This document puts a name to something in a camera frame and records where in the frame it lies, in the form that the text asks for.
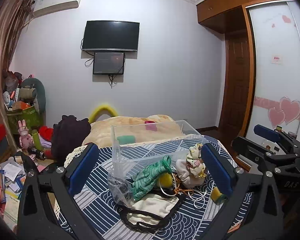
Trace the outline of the green storage box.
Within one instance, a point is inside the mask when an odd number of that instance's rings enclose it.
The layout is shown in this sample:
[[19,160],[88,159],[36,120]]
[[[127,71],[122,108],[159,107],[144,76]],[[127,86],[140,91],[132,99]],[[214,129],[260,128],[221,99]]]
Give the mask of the green storage box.
[[33,128],[43,126],[43,116],[40,115],[34,106],[24,110],[7,111],[8,123],[12,134],[18,134],[18,121],[26,121],[27,128],[31,131]]

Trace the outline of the large black wall television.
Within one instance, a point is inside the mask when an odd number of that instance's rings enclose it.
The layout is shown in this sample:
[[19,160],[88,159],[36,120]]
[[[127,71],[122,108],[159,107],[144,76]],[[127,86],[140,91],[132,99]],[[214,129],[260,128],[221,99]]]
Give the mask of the large black wall television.
[[82,41],[86,51],[138,51],[139,22],[87,21]]

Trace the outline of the floral fabric pouch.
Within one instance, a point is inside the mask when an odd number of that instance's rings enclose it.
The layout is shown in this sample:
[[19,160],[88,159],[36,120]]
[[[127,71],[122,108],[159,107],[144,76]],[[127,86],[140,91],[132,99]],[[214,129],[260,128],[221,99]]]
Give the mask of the floral fabric pouch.
[[206,165],[201,157],[202,146],[202,144],[191,146],[186,156],[186,163],[189,171],[195,178],[206,177]]

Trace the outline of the dark purple clothing pile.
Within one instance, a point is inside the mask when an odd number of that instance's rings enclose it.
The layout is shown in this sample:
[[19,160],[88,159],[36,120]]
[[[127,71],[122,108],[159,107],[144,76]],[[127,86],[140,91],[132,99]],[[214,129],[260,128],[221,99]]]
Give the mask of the dark purple clothing pile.
[[61,121],[53,125],[51,154],[55,161],[64,164],[67,155],[82,145],[90,131],[88,118],[77,120],[74,115],[62,115]]

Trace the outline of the white sliding wardrobe door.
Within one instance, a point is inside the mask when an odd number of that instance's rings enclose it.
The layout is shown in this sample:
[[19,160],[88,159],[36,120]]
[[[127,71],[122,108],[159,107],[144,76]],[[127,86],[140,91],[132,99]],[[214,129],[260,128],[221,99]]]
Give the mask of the white sliding wardrobe door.
[[281,152],[255,134],[256,125],[282,127],[300,141],[300,7],[294,1],[248,7],[255,42],[256,80],[247,139]]

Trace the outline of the pink bunny plush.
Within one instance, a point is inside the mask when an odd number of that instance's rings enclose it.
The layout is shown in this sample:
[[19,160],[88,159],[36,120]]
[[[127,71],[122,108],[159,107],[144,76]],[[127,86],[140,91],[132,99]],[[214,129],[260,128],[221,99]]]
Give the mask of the pink bunny plush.
[[19,144],[23,151],[28,152],[28,148],[34,146],[34,140],[26,126],[26,121],[18,121]]

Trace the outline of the green patterned cloth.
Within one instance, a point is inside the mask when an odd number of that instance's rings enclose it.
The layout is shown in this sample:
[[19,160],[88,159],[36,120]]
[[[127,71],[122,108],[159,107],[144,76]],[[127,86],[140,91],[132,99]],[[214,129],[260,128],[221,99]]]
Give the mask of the green patterned cloth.
[[134,200],[138,201],[149,193],[156,185],[157,179],[165,173],[172,174],[169,155],[165,155],[160,161],[148,165],[133,178],[132,191]]

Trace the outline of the clear plastic storage box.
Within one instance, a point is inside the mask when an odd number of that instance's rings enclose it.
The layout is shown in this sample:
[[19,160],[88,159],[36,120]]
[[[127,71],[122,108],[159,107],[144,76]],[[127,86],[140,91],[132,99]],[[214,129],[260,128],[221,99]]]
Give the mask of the clear plastic storage box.
[[184,133],[183,137],[136,143],[135,137],[132,135],[117,138],[112,135],[110,168],[112,168],[113,163],[132,164],[140,172],[148,165],[160,161],[165,155],[169,155],[171,169],[175,172],[175,162],[178,159],[186,160],[191,146],[204,143],[204,137],[188,122],[184,120],[176,122]]

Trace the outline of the yellow green sponge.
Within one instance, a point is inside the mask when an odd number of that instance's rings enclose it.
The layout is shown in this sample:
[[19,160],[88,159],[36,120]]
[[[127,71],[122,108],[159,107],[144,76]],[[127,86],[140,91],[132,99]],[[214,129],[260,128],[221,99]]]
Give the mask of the yellow green sponge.
[[216,205],[220,205],[227,200],[227,196],[221,193],[216,186],[211,191],[210,198]]

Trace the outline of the white drawstring bag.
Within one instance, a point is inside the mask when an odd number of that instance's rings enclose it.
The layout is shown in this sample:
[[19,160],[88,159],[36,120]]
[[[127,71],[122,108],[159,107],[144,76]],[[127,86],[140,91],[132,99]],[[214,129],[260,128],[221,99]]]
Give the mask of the white drawstring bag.
[[175,169],[179,179],[186,188],[191,189],[195,186],[203,185],[205,179],[196,178],[186,165],[186,160],[178,159],[175,162]]

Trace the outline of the pink small object on blanket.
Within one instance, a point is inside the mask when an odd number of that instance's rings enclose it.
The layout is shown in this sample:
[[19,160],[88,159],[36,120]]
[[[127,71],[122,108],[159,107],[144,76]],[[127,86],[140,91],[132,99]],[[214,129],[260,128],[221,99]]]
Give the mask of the pink small object on blanket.
[[154,121],[145,121],[144,123],[145,123],[146,130],[154,131],[154,132],[156,132],[158,130],[157,126],[156,126],[156,122],[154,122]]

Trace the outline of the grey green neck pillow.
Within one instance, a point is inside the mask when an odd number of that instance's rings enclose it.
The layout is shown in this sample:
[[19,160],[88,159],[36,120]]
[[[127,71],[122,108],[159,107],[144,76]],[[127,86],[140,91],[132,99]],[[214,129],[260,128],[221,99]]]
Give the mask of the grey green neck pillow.
[[37,78],[27,78],[21,83],[19,99],[22,102],[34,105],[39,114],[43,114],[46,108],[45,88]]

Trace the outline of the yellow tennis ball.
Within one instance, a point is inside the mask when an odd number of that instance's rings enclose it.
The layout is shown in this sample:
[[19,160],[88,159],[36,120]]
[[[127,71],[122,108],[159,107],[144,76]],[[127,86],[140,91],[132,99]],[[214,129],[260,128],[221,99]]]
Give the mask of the yellow tennis ball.
[[173,177],[169,173],[163,173],[158,178],[158,185],[162,188],[171,188],[173,186]]

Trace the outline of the yellow curved pillow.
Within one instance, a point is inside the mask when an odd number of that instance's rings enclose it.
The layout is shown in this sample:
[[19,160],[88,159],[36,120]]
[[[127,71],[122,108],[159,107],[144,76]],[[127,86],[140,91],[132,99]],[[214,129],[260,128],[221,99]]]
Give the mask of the yellow curved pillow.
[[109,104],[104,103],[99,105],[92,111],[92,113],[89,116],[89,123],[92,124],[103,114],[106,114],[110,117],[118,116],[117,111],[113,107],[111,107]]

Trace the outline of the clear plastic zip bag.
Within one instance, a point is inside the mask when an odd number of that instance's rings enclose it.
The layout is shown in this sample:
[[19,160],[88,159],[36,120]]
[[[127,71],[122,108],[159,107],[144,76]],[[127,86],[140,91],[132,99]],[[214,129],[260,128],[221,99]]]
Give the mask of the clear plastic zip bag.
[[108,172],[107,181],[109,191],[116,204],[132,207],[135,203],[132,183],[138,173],[132,164],[113,163]]

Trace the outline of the white wall air conditioner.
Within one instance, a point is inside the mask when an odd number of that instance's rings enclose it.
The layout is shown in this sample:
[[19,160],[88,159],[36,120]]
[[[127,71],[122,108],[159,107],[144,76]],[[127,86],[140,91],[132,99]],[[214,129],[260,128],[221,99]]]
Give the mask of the white wall air conditioner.
[[34,18],[79,7],[81,0],[37,0],[34,5]]

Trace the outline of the small black wall monitor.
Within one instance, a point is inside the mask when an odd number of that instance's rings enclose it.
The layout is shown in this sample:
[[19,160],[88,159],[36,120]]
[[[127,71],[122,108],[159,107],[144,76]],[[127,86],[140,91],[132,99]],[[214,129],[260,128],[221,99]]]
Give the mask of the small black wall monitor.
[[125,54],[117,52],[96,52],[94,54],[94,75],[123,75]]

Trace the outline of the striped brown curtain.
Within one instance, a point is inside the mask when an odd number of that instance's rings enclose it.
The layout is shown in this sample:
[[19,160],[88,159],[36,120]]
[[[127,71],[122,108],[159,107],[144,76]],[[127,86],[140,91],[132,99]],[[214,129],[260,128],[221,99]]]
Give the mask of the striped brown curtain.
[[33,0],[1,0],[0,2],[0,124],[6,128],[8,145],[17,149],[10,132],[6,108],[3,101],[3,73],[9,70],[21,31],[31,14]]

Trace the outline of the wooden wardrobe frame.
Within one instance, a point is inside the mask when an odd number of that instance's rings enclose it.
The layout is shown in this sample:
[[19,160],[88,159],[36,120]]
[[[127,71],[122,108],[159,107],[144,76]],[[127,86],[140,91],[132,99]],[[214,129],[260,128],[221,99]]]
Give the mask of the wooden wardrobe frame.
[[256,56],[247,6],[282,0],[198,0],[198,23],[225,38],[225,78],[218,139],[239,166],[250,165],[238,157],[231,143],[245,136],[253,108]]

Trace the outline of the blue white patterned bedspread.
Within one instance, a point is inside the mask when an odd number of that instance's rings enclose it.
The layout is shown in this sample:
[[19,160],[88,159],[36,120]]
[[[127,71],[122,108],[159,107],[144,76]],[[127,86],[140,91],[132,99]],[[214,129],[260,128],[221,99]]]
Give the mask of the blue white patterned bedspread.
[[[218,186],[211,168],[197,186],[183,180],[190,153],[199,146],[235,167],[218,140],[202,135],[105,147],[98,150],[93,170],[74,199],[102,239],[201,239],[226,201],[211,198]],[[160,171],[170,173],[173,185],[148,179],[148,193],[133,193],[139,175],[164,161],[168,165]]]

